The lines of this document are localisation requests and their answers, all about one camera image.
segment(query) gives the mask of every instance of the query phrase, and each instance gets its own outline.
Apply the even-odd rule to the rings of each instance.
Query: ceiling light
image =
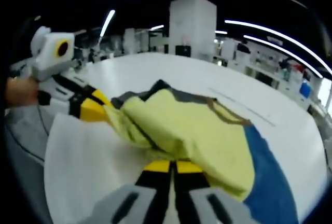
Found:
[[[215,31],[216,34],[225,34],[227,35],[227,31]]]
[[[262,43],[262,44],[266,44],[266,45],[269,45],[275,49],[279,49],[280,51],[290,55],[291,57],[294,57],[296,60],[298,60],[299,62],[301,62],[303,65],[305,65],[306,67],[308,67],[311,71],[313,71],[318,77],[320,78],[323,78],[323,76],[321,75],[320,72],[318,72],[316,69],[314,69],[314,67],[312,67],[309,63],[307,63],[305,60],[301,59],[300,57],[298,57],[297,55],[291,53],[290,51],[286,50],[286,49],[283,49],[281,47],[279,47],[278,45],[275,45],[275,44],[272,44],[272,43],[269,43],[268,41],[264,41],[264,40],[261,40],[261,39],[258,39],[258,38],[255,38],[255,37],[252,37],[252,36],[247,36],[247,35],[244,35],[243,36],[244,38],[247,38],[247,39],[250,39],[250,40],[253,40],[253,41],[257,41],[259,43]]]
[[[259,26],[259,25],[256,25],[256,24],[252,24],[252,23],[245,23],[245,22],[240,22],[240,21],[232,21],[232,20],[225,20],[225,23],[231,23],[231,24],[238,24],[238,25],[243,25],[243,26],[248,26],[248,27],[253,27],[253,28],[256,28],[256,29],[260,29],[262,31],[267,31],[267,32],[270,32],[274,35],[277,35],[279,37],[282,37],[290,42],[292,42],[293,44],[299,46],[300,48],[304,49],[306,52],[308,52],[309,54],[311,54],[313,57],[316,58],[316,60],[318,60],[325,68],[326,70],[332,75],[332,69],[329,68],[329,66],[317,55],[315,54],[312,50],[310,50],[308,47],[304,46],[303,44],[301,44],[300,42],[298,42],[297,40],[295,39],[292,39],[291,37],[289,36],[286,36],[278,31],[274,31],[272,29],[269,29],[269,28],[266,28],[266,27],[262,27],[262,26]]]
[[[164,25],[159,25],[159,26],[153,27],[153,28],[151,28],[150,30],[151,30],[151,31],[155,31],[155,30],[157,30],[157,29],[161,29],[161,28],[164,28]]]
[[[114,14],[115,14],[115,11],[114,11],[114,10],[111,10],[111,11],[109,12],[109,14],[108,14],[108,16],[107,16],[107,18],[106,18],[106,21],[105,21],[105,23],[104,23],[104,26],[103,26],[103,28],[102,28],[102,31],[101,31],[101,33],[100,33],[100,37],[103,37],[103,36],[104,36],[105,31],[106,31],[106,29],[107,29],[107,26],[108,26],[110,20],[112,19],[112,17],[114,16]]]

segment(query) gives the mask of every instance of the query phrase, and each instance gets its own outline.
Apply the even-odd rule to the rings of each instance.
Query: black wire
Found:
[[[39,105],[39,104],[37,104],[37,109],[38,109],[38,113],[39,113],[40,121],[42,122],[41,124],[42,124],[42,126],[43,126],[43,128],[44,128],[44,131],[46,132],[46,135],[49,136],[50,134],[49,134],[49,132],[47,131],[47,128],[46,128],[46,126],[45,126],[44,119],[43,119],[43,117],[42,117],[42,111],[40,111],[40,105]]]
[[[41,158],[40,156],[36,155],[36,154],[33,154],[32,152],[30,152],[28,149],[26,149],[23,145],[20,144],[20,142],[17,140],[17,138],[15,138],[11,128],[6,124],[5,125],[7,130],[9,131],[10,135],[12,136],[12,138],[14,139],[15,143],[22,149],[24,150],[26,153],[30,154],[32,157],[44,162],[44,159]]]

